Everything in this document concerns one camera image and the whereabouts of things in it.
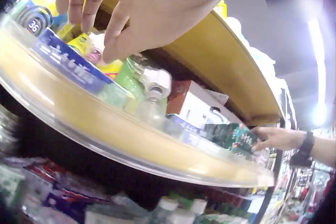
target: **black wristwatch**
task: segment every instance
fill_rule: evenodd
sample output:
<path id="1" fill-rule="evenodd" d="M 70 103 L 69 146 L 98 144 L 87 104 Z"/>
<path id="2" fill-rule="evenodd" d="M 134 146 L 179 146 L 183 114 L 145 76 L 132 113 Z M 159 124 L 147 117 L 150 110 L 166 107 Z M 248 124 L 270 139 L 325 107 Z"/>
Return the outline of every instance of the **black wristwatch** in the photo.
<path id="1" fill-rule="evenodd" d="M 306 133 L 305 139 L 302 142 L 301 147 L 299 148 L 299 151 L 292 156 L 289 165 L 300 167 L 311 167 L 312 158 L 310 157 L 310 153 L 312 151 L 314 143 L 315 139 L 313 133 L 308 131 Z"/>
<path id="2" fill-rule="evenodd" d="M 315 143 L 314 135 L 311 131 L 307 131 L 306 137 L 299 148 L 299 153 L 305 157 L 309 157 Z"/>

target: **store shelf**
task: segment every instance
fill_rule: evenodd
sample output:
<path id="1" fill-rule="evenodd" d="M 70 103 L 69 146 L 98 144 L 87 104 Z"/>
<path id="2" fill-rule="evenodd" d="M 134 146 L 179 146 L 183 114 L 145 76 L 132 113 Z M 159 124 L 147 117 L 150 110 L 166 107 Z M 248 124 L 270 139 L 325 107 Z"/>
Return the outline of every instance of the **store shelf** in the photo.
<path id="1" fill-rule="evenodd" d="M 227 187 L 274 184 L 272 172 L 255 163 L 226 150 L 225 155 L 202 152 L 101 102 L 32 51 L 36 38 L 28 31 L 8 20 L 3 23 L 0 84 L 70 139 L 107 158 L 170 179 Z"/>
<path id="2" fill-rule="evenodd" d="M 116 0 L 105 0 L 102 9 L 111 13 L 116 4 Z M 227 94 L 228 105 L 246 124 L 284 118 L 252 56 L 215 11 L 164 49 L 208 85 Z"/>

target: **watch strap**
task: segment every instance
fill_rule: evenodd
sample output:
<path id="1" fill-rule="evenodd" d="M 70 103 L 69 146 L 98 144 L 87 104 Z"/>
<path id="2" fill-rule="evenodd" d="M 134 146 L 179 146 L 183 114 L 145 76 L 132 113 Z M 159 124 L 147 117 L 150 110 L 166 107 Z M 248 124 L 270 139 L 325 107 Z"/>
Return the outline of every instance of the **watch strap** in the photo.
<path id="1" fill-rule="evenodd" d="M 311 131 L 307 131 L 306 137 L 299 149 L 299 152 L 305 157 L 309 157 L 313 149 L 315 139 Z"/>

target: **hand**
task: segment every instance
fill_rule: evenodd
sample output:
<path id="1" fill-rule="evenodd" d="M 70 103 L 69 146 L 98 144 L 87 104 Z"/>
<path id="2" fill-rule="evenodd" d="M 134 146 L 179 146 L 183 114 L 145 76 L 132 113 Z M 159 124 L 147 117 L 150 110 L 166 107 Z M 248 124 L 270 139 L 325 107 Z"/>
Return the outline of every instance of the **hand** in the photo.
<path id="1" fill-rule="evenodd" d="M 282 128 L 271 127 L 255 127 L 251 130 L 261 140 L 255 146 L 252 151 L 260 151 L 266 147 L 277 148 L 283 151 L 291 149 L 299 149 L 306 137 L 306 132 L 287 130 Z"/>
<path id="2" fill-rule="evenodd" d="M 106 31 L 105 63 L 173 42 L 202 20 L 220 0 L 119 1 Z M 86 0 L 84 5 L 84 0 L 56 0 L 56 6 L 59 13 L 69 9 L 69 21 L 81 23 L 82 31 L 88 32 L 101 2 Z M 130 26 L 121 32 L 129 18 Z"/>

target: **wrist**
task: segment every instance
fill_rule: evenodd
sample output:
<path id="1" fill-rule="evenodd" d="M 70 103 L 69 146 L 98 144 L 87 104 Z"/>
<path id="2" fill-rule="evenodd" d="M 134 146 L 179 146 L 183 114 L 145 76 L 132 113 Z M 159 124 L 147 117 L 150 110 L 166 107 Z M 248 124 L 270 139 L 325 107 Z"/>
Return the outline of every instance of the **wrist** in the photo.
<path id="1" fill-rule="evenodd" d="M 300 149 L 300 147 L 303 144 L 303 141 L 305 140 L 307 135 L 307 132 L 298 130 L 295 132 L 294 135 L 294 143 L 295 143 L 295 149 Z"/>

